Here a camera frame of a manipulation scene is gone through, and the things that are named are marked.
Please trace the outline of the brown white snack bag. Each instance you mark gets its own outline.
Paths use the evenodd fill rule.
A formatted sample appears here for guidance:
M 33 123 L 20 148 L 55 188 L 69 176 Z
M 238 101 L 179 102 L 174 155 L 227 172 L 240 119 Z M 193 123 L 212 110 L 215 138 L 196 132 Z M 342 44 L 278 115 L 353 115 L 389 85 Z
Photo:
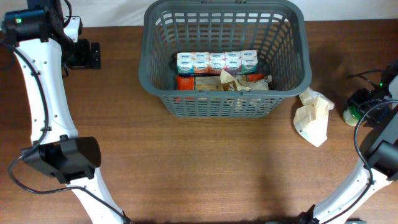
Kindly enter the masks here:
M 270 90 L 273 81 L 272 75 L 264 74 L 244 74 L 231 75 L 226 70 L 222 70 L 218 76 L 195 77 L 195 90 L 208 91 L 251 91 L 251 90 Z

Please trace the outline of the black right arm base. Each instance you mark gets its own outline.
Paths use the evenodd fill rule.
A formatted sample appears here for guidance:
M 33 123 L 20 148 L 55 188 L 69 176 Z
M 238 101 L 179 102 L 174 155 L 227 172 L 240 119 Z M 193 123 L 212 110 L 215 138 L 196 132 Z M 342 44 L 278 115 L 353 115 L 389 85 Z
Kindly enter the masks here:
M 313 211 L 315 205 L 310 207 L 306 212 L 301 212 L 299 216 L 295 218 L 285 218 L 281 221 L 269 221 L 264 224 L 319 224 L 317 219 L 313 218 Z M 367 224 L 367 221 L 359 219 L 350 219 L 345 224 Z

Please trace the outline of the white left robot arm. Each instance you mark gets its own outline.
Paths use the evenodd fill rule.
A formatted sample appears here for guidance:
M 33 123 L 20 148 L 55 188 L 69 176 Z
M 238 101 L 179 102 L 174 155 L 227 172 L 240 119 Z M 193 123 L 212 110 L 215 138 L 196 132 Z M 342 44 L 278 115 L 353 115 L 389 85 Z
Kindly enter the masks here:
M 93 223 L 129 223 L 102 178 L 97 140 L 81 137 L 68 109 L 63 78 L 69 69 L 99 69 L 100 45 L 81 39 L 78 16 L 64 16 L 62 2 L 30 0 L 7 12 L 4 45 L 16 56 L 24 76 L 32 118 L 32 145 L 19 160 L 72 191 Z

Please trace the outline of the multicolour tissue pocket pack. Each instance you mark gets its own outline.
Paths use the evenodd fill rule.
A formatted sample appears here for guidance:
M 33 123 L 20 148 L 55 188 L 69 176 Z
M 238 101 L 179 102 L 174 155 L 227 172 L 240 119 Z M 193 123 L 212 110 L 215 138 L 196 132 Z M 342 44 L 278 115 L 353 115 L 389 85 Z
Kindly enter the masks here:
M 179 52 L 177 73 L 181 77 L 218 76 L 223 70 L 231 75 L 245 75 L 257 70 L 255 50 L 229 52 Z

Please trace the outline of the orange spaghetti packet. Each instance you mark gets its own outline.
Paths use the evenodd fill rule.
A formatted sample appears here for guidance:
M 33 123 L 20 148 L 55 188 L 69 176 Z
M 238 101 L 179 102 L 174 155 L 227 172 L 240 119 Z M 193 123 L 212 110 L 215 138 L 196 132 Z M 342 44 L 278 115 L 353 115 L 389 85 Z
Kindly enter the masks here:
M 194 77 L 177 77 L 177 90 L 195 90 Z

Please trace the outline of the cream plastic bag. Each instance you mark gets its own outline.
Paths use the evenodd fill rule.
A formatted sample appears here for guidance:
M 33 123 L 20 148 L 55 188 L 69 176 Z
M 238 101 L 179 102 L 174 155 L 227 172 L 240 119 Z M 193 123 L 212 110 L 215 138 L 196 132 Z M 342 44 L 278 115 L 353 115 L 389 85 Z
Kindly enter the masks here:
M 319 147 L 327 140 L 329 111 L 335 104 L 310 87 L 299 94 L 299 98 L 303 106 L 295 112 L 294 127 L 301 137 Z

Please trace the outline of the green lidded small jar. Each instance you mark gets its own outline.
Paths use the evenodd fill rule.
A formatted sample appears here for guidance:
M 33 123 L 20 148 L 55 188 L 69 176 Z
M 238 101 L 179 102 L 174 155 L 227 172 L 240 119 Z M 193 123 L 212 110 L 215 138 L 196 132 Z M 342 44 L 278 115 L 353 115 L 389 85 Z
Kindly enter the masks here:
M 354 105 L 349 106 L 343 112 L 343 120 L 350 126 L 356 126 L 360 119 L 361 115 L 359 114 L 357 107 Z

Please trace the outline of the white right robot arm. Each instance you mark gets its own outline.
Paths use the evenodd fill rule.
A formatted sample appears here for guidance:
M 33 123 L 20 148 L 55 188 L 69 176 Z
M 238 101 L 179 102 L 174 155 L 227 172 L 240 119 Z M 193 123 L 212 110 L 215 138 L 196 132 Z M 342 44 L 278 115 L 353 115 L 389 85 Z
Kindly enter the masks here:
M 350 223 L 370 196 L 397 180 L 397 62 L 380 73 L 380 83 L 357 90 L 343 113 L 355 126 L 358 163 L 328 198 L 300 214 L 299 223 Z

